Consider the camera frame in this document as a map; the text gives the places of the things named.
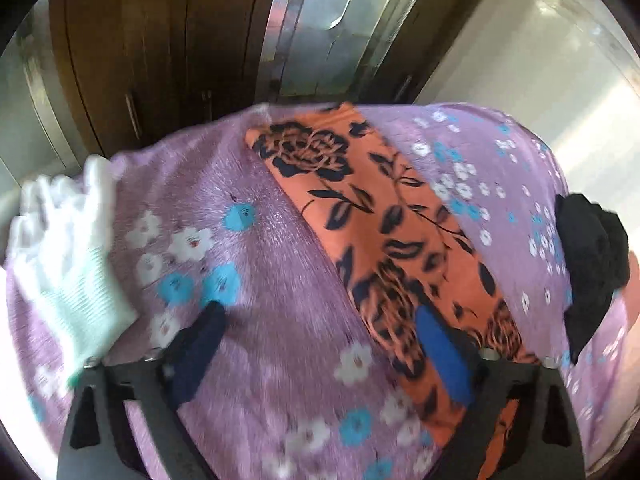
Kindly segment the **silver mirrored wardrobe door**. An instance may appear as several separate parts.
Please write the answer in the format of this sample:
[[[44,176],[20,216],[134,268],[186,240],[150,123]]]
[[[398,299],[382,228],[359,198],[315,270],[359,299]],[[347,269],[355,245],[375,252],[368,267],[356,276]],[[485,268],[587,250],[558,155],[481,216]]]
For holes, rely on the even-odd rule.
[[[418,0],[271,0],[255,99],[361,98]]]

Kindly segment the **purple floral bedsheet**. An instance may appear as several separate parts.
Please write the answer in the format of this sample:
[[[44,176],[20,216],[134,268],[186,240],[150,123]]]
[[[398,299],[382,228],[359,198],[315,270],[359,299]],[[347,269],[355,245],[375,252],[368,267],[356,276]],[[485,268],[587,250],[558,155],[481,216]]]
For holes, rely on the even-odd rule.
[[[373,479],[378,460],[409,466],[431,438],[404,435],[412,402],[397,370],[363,325],[308,226],[248,130],[333,106],[256,105],[112,158],[114,242],[108,255],[138,319],[105,365],[167,348],[212,301],[227,327],[194,399],[178,416],[214,479]],[[614,292],[600,327],[570,362],[564,312],[572,288],[554,203],[572,194],[551,148],[515,118],[465,103],[356,106],[389,125],[427,107],[464,104],[502,120],[489,151],[502,194],[487,209],[498,242],[485,258],[506,276],[504,298],[526,349],[563,379],[576,418],[584,479],[592,479],[639,426],[639,279]],[[15,281],[6,243],[2,269],[13,352],[32,419],[19,417],[20,452],[58,479],[58,453],[77,379],[62,370],[55,336]],[[148,479],[171,479],[139,404],[125,403]]]

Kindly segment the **orange black floral garment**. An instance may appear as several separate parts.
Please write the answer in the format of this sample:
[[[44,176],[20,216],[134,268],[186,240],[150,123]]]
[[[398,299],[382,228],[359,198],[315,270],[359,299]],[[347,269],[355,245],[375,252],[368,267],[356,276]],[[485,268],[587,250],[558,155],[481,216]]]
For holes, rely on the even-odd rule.
[[[485,258],[498,242],[487,209],[502,194],[488,160],[502,120],[464,104],[430,106],[384,125],[352,104],[248,130],[266,164],[336,267],[372,339],[413,405],[404,435],[424,444],[409,466],[378,460],[373,479],[420,479],[451,440],[465,408],[446,393],[420,345],[416,312],[514,362],[533,362]]]

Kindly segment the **brown wooden wardrobe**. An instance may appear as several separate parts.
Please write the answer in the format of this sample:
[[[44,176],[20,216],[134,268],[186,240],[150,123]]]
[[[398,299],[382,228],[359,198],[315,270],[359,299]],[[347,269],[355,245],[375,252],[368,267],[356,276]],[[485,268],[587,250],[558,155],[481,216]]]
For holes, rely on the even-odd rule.
[[[360,99],[412,101],[480,0],[418,0]],[[86,149],[111,155],[258,102],[271,0],[49,0]]]

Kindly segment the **white knitted glove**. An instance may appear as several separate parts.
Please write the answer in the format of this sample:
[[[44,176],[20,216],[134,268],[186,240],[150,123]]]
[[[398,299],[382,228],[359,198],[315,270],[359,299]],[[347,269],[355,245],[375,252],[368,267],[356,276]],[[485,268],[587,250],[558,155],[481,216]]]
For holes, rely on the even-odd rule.
[[[69,382],[138,319],[108,261],[115,205],[111,163],[91,155],[80,183],[64,174],[24,183],[11,222],[15,281],[55,336]]]

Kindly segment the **black crumpled garment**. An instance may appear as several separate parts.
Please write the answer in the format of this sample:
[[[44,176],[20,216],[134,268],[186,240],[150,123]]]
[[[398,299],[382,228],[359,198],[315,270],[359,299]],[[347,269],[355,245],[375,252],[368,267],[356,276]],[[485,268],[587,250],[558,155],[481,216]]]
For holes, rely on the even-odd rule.
[[[582,194],[556,196],[554,212],[572,288],[564,325],[570,362],[577,363],[608,313],[614,292],[629,281],[628,235],[615,212]]]

